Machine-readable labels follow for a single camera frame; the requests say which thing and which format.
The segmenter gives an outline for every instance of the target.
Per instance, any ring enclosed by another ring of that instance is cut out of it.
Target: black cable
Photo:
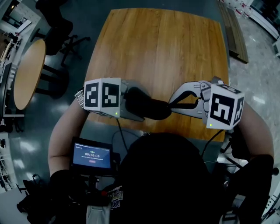
[[[117,120],[117,123],[118,123],[118,126],[119,126],[119,131],[120,131],[121,136],[122,136],[122,141],[123,141],[124,147],[126,148],[126,151],[128,152],[128,148],[127,148],[127,146],[126,146],[126,142],[125,142],[124,137],[123,137],[123,131],[122,131],[121,125],[120,125],[119,120],[118,120],[117,118],[116,118],[116,120]]]
[[[202,154],[201,154],[202,159],[203,159],[203,155],[204,155],[204,153],[205,153],[205,150],[206,150],[208,144],[209,144],[218,134],[220,134],[222,131],[223,131],[223,130],[219,130],[219,131],[205,144],[205,147],[204,147],[204,149],[203,149],[203,151],[202,151]]]
[[[137,136],[136,134],[134,134],[134,133],[132,133],[132,132],[125,131],[125,130],[122,130],[122,131],[123,131],[123,132],[127,132],[127,133],[129,133],[129,134],[131,134],[131,135],[135,136],[136,138],[140,138],[139,136]],[[113,145],[113,140],[114,140],[114,137],[115,137],[115,135],[116,135],[118,132],[120,132],[120,131],[116,131],[116,132],[113,134],[113,136],[112,136],[112,140],[111,140],[111,145]]]

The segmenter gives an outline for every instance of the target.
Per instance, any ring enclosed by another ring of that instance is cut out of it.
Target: person's arm
[[[87,117],[75,99],[55,125],[49,141],[50,175],[70,168],[72,138],[80,135]]]
[[[273,139],[264,120],[246,103],[238,127],[245,139],[251,158],[271,155],[274,158]]]

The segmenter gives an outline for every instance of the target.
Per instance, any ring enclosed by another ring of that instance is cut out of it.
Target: white cube
[[[119,118],[120,78],[101,78],[84,83],[84,109]]]
[[[226,84],[212,84],[207,128],[230,130],[240,121],[244,93]]]

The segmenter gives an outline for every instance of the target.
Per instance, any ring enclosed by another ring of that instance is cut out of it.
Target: wooden board
[[[249,62],[247,49],[235,12],[226,8],[225,4],[222,2],[217,2],[217,4],[226,29],[229,54],[231,57],[247,64]]]
[[[21,59],[14,81],[14,102],[19,110],[27,107],[38,86],[46,57],[46,44],[34,42]]]
[[[181,84],[214,76],[228,83],[228,63],[220,24],[188,13],[159,9],[112,10],[99,35],[85,81],[102,77],[136,80],[154,99],[169,101]],[[117,125],[115,119],[91,113],[89,119]],[[167,119],[122,127],[170,132],[209,140],[216,132],[201,119],[172,113]],[[224,140],[224,134],[215,138]]]

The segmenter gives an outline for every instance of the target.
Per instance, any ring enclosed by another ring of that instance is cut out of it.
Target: timer display
[[[73,163],[98,168],[111,168],[110,150],[75,143]]]
[[[87,153],[87,152],[85,153],[85,155],[86,155],[86,156],[91,156],[91,157],[96,157],[96,158],[99,158],[99,157],[100,157],[100,155],[96,155],[96,154],[94,155],[94,154],[92,154],[92,153]]]

